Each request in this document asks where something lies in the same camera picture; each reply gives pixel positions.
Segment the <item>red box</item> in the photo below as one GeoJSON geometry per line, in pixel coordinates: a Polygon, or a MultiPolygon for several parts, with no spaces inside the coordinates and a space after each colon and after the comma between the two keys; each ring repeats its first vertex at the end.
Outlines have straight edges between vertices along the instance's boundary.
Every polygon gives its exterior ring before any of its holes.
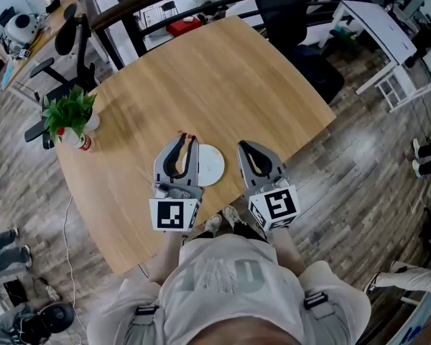
{"type": "Polygon", "coordinates": [[[168,24],[166,26],[166,31],[173,37],[179,37],[187,32],[201,27],[202,25],[203,23],[197,17],[190,16],[168,24]]]}

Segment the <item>person's right forearm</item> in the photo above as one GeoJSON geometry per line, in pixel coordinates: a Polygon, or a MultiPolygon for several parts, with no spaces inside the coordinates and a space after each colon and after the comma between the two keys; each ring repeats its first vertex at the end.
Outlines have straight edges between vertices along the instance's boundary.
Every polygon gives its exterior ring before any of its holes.
{"type": "Polygon", "coordinates": [[[272,244],[277,254],[278,264],[281,267],[288,269],[297,277],[306,270],[305,263],[287,227],[272,231],[272,244]]]}

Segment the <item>person's left forearm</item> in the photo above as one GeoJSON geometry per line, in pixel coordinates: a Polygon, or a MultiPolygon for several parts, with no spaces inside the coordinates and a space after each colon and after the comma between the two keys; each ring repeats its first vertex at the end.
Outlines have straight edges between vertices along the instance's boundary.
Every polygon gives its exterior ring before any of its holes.
{"type": "Polygon", "coordinates": [[[182,234],[177,231],[165,231],[160,248],[152,259],[149,268],[149,281],[163,285],[165,280],[179,265],[182,234]]]}

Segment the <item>person's beige shirt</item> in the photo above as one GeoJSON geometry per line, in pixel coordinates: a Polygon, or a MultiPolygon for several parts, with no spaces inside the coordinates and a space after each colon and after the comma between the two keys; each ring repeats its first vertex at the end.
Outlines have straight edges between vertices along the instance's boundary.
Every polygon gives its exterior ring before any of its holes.
{"type": "Polygon", "coordinates": [[[205,330],[232,323],[235,334],[273,328],[287,343],[356,345],[371,316],[367,295],[339,279],[324,261],[299,276],[281,267],[263,241],[224,234],[180,247],[178,267],[163,285],[126,280],[112,304],[88,324],[89,345],[188,345],[205,330]],[[306,295],[328,301],[310,310],[306,295]],[[158,305],[154,316],[135,316],[158,305]]]}

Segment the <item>white table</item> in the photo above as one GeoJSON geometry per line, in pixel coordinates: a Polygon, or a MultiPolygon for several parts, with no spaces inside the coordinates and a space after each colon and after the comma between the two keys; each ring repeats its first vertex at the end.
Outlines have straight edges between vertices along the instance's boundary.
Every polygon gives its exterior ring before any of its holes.
{"type": "Polygon", "coordinates": [[[346,0],[339,2],[337,9],[333,13],[333,20],[330,23],[329,30],[321,37],[318,43],[319,48],[324,47],[330,37],[330,31],[346,15],[356,20],[371,35],[389,59],[384,68],[356,90],[356,94],[360,95],[391,70],[404,64],[405,60],[415,54],[417,49],[411,39],[382,7],[372,3],[346,0]]]}

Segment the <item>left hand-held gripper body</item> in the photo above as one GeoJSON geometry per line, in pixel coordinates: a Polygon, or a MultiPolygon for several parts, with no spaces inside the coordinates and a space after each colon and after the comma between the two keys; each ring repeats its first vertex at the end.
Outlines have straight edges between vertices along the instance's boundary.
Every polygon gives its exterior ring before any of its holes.
{"type": "Polygon", "coordinates": [[[155,182],[149,200],[152,227],[156,231],[192,231],[204,189],[192,185],[155,182]]]}

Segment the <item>white round robot head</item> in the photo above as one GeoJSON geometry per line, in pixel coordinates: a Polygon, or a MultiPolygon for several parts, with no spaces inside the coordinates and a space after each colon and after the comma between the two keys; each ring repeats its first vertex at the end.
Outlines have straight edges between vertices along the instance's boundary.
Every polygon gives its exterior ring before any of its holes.
{"type": "Polygon", "coordinates": [[[4,28],[8,39],[21,45],[32,44],[40,31],[40,23],[33,15],[17,14],[13,16],[4,28]]]}

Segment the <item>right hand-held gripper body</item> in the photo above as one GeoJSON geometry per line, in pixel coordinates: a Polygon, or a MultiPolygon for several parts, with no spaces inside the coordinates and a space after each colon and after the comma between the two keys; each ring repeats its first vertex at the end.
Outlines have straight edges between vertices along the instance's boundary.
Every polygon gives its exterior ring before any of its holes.
{"type": "Polygon", "coordinates": [[[248,209],[263,231],[288,227],[300,214],[296,187],[284,177],[249,190],[246,195],[248,209]]]}

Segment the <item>red white can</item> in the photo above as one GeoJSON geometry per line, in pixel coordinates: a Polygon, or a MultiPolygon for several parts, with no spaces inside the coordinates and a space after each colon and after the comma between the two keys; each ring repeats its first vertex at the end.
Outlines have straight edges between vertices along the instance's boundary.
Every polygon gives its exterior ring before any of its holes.
{"type": "Polygon", "coordinates": [[[84,133],[78,135],[70,127],[60,127],[57,130],[57,137],[60,142],[66,143],[71,147],[82,151],[91,151],[93,149],[93,140],[84,133]]]}

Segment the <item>person's left white shoe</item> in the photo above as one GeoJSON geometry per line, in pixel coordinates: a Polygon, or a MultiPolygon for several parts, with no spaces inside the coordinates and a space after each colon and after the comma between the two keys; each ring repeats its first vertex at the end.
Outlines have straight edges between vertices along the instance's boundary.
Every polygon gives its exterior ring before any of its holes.
{"type": "Polygon", "coordinates": [[[205,222],[205,228],[204,228],[204,236],[209,238],[214,238],[223,222],[222,216],[220,214],[216,214],[214,216],[211,216],[206,222],[205,222]]]}

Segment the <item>person's right white shoe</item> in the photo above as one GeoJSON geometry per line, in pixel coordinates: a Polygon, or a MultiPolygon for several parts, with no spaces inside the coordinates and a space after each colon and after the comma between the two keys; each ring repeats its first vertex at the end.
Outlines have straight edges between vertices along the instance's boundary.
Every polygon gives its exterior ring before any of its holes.
{"type": "Polygon", "coordinates": [[[224,207],[222,214],[232,229],[234,229],[237,224],[241,224],[243,222],[238,211],[232,205],[224,207]]]}

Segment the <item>green potted plant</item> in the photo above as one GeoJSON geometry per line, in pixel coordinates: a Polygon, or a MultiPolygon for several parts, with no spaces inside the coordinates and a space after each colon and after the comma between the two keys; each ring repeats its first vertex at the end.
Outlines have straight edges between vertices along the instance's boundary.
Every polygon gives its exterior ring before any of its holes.
{"type": "Polygon", "coordinates": [[[62,141],[62,129],[69,128],[80,137],[93,113],[93,105],[97,94],[90,95],[80,86],[74,85],[66,96],[49,100],[43,99],[42,116],[44,127],[53,142],[62,141]]]}

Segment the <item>black round helmet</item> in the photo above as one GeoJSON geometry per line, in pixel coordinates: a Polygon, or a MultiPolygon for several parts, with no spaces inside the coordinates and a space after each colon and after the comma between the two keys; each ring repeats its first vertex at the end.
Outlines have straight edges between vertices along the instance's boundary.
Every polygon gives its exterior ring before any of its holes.
{"type": "Polygon", "coordinates": [[[75,311],[70,304],[54,302],[38,312],[45,328],[52,334],[69,329],[75,320],[75,311]]]}

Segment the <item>person's white shoe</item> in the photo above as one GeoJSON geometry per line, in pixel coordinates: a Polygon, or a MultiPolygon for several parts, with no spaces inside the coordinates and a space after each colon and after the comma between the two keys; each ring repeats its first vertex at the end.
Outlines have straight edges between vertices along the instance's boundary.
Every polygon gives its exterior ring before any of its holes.
{"type": "Polygon", "coordinates": [[[232,205],[224,207],[222,214],[232,229],[234,229],[237,224],[241,224],[243,222],[238,211],[232,205]]]}
{"type": "Polygon", "coordinates": [[[216,214],[214,216],[211,216],[206,222],[205,222],[205,228],[204,228],[204,236],[209,238],[214,238],[223,222],[222,216],[220,214],[216,214]]]}

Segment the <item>white round plate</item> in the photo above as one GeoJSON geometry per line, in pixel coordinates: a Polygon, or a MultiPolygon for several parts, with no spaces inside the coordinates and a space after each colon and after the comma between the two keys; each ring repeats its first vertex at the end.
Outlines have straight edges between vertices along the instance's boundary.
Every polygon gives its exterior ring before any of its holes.
{"type": "Polygon", "coordinates": [[[208,187],[216,184],[225,172],[222,153],[212,145],[200,144],[198,150],[198,186],[208,187]]]}

